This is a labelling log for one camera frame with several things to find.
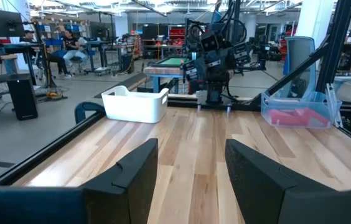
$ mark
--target concrete floor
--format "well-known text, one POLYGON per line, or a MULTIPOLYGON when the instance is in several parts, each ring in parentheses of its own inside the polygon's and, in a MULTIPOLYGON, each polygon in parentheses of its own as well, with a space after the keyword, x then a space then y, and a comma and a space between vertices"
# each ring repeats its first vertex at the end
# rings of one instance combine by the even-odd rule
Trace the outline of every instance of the concrete floor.
MULTIPOLYGON (((12 105, 7 105, 0 112, 0 162, 4 162, 4 165, 0 164, 0 173, 11 164, 23 161, 72 128, 75 125, 73 110, 76 105, 82 101, 101 103, 101 99, 94 98, 95 95, 139 73, 142 63, 142 59, 135 61, 134 73, 129 75, 99 77, 91 73, 86 76, 78 75, 73 79, 58 77, 55 82, 65 91, 64 95, 68 99, 39 103, 37 119, 18 121, 11 111, 12 105)), ((56 74, 56 66, 52 68, 53 73, 56 74)), ((245 76, 235 76, 230 82, 230 92, 232 95, 254 97, 282 78, 282 71, 282 63, 268 62, 266 72, 246 72, 245 76)), ((6 86, 0 84, 0 91, 5 89, 6 86)), ((344 84, 338 94, 351 99, 351 83, 344 84)), ((0 107, 6 102, 11 102, 9 95, 4 95, 0 100, 0 107)))

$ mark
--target white plastic basket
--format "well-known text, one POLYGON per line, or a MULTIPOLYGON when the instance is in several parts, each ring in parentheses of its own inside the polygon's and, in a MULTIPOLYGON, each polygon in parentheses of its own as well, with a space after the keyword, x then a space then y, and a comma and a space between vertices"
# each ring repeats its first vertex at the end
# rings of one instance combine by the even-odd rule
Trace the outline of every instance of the white plastic basket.
POLYGON ((136 93, 116 86, 101 95, 109 119, 157 123, 167 111, 168 94, 167 88, 160 93, 136 93))

